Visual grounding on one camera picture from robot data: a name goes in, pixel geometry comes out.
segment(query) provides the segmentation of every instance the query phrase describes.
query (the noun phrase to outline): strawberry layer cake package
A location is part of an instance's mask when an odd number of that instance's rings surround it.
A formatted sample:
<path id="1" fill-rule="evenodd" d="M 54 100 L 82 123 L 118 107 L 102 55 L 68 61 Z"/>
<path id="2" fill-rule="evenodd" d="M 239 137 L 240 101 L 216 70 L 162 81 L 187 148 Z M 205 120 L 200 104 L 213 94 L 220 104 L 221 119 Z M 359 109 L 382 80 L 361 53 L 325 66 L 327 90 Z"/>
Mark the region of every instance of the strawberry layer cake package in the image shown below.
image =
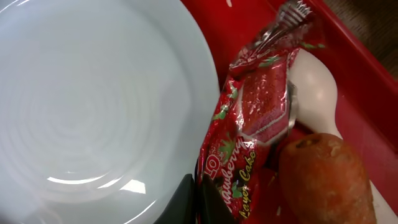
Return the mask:
<path id="1" fill-rule="evenodd" d="M 325 47 L 321 34 L 310 8 L 289 1 L 229 66 L 200 148 L 197 184 L 209 175 L 239 223 L 279 223 L 285 205 L 270 164 L 295 117 L 296 91 L 287 73 L 300 47 Z"/>

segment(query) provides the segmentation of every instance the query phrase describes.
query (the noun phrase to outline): black object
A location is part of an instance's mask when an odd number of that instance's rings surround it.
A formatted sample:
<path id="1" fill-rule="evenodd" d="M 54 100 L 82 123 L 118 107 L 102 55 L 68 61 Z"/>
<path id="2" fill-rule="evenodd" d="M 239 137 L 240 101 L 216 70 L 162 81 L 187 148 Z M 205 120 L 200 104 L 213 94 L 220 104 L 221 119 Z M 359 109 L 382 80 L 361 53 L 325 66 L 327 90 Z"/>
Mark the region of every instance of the black object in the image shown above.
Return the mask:
<path id="1" fill-rule="evenodd" d="M 275 142 L 275 143 L 271 144 L 266 163 L 263 166 L 265 168 L 268 168 L 268 169 L 276 171 L 276 172 L 279 170 L 279 168 L 278 168 L 279 160 L 276 159 L 279 157 L 279 153 L 280 153 L 280 151 L 278 151 L 278 147 L 279 147 L 279 142 Z"/>
<path id="2" fill-rule="evenodd" d="M 198 197 L 201 224 L 237 223 L 221 198 L 212 179 L 206 174 L 200 184 Z"/>
<path id="3" fill-rule="evenodd" d="M 181 180 L 165 210 L 154 224 L 193 224 L 195 223 L 195 184 L 192 175 Z"/>

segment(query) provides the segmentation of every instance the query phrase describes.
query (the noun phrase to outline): potato skin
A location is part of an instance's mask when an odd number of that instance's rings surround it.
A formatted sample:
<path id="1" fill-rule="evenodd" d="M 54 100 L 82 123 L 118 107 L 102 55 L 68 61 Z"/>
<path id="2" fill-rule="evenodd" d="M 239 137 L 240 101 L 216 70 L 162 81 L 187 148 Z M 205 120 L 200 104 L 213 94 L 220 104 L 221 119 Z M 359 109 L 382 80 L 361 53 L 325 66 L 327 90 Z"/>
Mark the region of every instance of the potato skin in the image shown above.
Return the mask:
<path id="1" fill-rule="evenodd" d="M 303 224 L 375 224 L 373 196 L 359 156 L 332 134 L 311 134 L 283 148 L 282 192 Z"/>

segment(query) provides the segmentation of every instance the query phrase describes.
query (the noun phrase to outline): red tray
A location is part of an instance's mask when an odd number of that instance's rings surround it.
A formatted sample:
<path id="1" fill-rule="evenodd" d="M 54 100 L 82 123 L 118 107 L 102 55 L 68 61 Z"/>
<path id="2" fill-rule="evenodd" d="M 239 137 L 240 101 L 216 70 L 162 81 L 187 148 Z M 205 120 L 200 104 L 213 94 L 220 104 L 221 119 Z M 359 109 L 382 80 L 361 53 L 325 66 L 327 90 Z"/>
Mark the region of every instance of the red tray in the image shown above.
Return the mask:
<path id="1" fill-rule="evenodd" d="M 284 0 L 182 0 L 210 46 L 220 85 L 240 48 L 275 18 Z M 312 52 L 338 87 L 336 125 L 356 147 L 369 177 L 398 213 L 398 83 L 322 0 L 308 0 L 323 21 L 327 49 Z"/>

